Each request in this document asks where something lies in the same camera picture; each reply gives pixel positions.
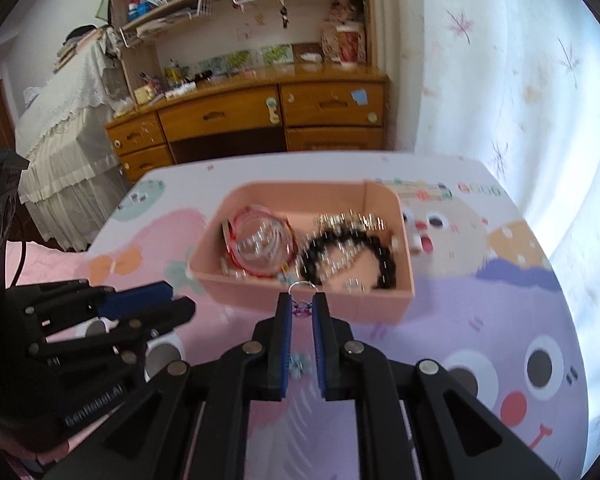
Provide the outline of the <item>teal flower earring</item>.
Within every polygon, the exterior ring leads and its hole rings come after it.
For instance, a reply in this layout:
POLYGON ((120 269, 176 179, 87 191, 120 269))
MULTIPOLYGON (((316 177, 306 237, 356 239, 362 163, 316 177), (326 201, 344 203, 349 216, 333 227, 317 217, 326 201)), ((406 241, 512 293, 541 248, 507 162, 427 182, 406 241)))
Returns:
POLYGON ((300 380, 302 377, 310 376, 313 373, 312 359, 306 353, 291 352, 287 368, 290 379, 300 380))

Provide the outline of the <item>pink fluffy blanket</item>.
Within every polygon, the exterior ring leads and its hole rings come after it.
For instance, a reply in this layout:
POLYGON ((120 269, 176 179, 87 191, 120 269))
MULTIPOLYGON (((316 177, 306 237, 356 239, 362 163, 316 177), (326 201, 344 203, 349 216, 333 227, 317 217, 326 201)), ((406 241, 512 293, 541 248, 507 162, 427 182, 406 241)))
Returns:
MULTIPOLYGON (((20 267, 21 243, 8 242, 6 248, 7 284, 12 282, 20 267)), ((26 258, 18 278, 18 285, 75 280, 80 276, 82 252, 61 252, 35 242, 27 242, 26 258)), ((0 452, 19 479, 37 479, 43 466, 53 466, 65 458, 80 442, 80 437, 58 445, 53 451, 32 453, 0 429, 0 452)))

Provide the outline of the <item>white lace covered furniture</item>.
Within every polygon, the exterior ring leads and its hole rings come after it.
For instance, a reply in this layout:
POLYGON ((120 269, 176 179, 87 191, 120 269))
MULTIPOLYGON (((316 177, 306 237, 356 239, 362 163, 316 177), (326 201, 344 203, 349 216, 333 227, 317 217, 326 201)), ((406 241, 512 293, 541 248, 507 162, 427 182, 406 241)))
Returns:
POLYGON ((131 105, 118 42, 110 27, 87 35, 16 125, 16 151, 29 162, 20 203, 43 240, 77 252, 94 242, 129 189, 106 133, 131 105))

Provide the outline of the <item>cartoon printed table cloth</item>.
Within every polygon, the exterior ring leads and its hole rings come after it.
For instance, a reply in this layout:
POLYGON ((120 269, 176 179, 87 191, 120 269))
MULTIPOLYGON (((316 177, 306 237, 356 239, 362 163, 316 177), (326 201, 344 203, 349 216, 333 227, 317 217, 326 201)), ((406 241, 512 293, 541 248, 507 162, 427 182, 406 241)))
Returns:
POLYGON ((292 278, 213 300, 190 258, 214 214, 249 183, 281 183, 277 209, 310 217, 347 209, 326 200, 330 182, 376 181, 400 198, 413 249, 415 296, 390 308, 351 269, 324 287, 330 313, 389 359, 432 359, 562 479, 582 474, 588 392, 576 329, 541 245, 490 172, 454 157, 382 153, 268 155, 148 172, 82 252, 80 276, 126 289, 167 281, 196 301, 192 322, 149 348, 158 370, 171 356, 212 361, 270 316, 280 292, 309 291, 292 278))

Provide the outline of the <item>wooden desk with drawers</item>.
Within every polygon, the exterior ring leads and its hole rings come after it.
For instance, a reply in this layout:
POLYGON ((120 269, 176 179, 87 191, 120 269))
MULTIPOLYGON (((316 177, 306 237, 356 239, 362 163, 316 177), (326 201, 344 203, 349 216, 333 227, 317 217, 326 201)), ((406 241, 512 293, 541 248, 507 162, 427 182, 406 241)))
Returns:
POLYGON ((281 65, 204 82, 106 127, 122 174, 218 158, 386 145, 389 78, 359 65, 281 65))

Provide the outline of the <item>yellow cheese shaped mug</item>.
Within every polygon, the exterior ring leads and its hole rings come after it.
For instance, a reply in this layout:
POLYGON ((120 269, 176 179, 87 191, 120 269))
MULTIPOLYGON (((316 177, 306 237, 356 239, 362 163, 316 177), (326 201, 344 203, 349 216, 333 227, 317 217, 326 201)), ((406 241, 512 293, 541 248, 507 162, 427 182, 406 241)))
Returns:
POLYGON ((150 103, 156 96, 158 92, 151 84, 144 84, 134 90, 134 99, 138 106, 150 103))

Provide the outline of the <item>wooden bookshelf hutch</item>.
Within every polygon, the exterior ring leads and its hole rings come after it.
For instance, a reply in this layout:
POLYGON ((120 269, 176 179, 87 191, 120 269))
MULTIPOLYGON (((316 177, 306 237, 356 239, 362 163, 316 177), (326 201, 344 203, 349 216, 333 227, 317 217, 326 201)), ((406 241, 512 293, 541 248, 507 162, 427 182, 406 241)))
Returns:
MULTIPOLYGON (((114 32, 173 0, 110 0, 114 32)), ((260 66, 332 62, 338 58, 336 26, 362 25, 361 63, 373 61, 374 0, 211 0, 212 15, 172 29, 155 42, 127 49, 119 58, 129 90, 160 80, 170 87, 174 70, 215 74, 260 66), (288 9, 283 29, 280 4, 288 9)))

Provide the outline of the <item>red patterned cup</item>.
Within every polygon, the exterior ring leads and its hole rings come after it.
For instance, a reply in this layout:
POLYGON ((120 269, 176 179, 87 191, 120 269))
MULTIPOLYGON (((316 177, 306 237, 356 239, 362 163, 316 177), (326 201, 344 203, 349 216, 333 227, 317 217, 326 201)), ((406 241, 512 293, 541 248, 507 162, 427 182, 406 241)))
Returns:
POLYGON ((339 59, 343 66, 358 64, 361 32, 360 23, 351 22, 336 26, 339 59))

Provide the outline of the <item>white floral curtain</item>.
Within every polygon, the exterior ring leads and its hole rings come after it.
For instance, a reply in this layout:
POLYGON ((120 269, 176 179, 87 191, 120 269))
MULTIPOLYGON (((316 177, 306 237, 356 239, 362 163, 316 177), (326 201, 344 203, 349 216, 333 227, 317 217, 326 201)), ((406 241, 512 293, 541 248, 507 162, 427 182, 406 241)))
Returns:
POLYGON ((600 24, 582 0, 374 0, 398 151, 483 162, 564 289, 600 456, 600 24))

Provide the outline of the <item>hanging black keys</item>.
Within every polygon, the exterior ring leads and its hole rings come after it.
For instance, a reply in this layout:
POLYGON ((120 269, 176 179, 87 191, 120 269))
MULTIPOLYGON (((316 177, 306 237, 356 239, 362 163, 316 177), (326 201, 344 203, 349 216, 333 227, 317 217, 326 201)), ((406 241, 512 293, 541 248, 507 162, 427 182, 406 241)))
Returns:
POLYGON ((287 29, 289 26, 288 9, 283 3, 280 4, 279 14, 280 19, 282 20, 283 29, 287 29))

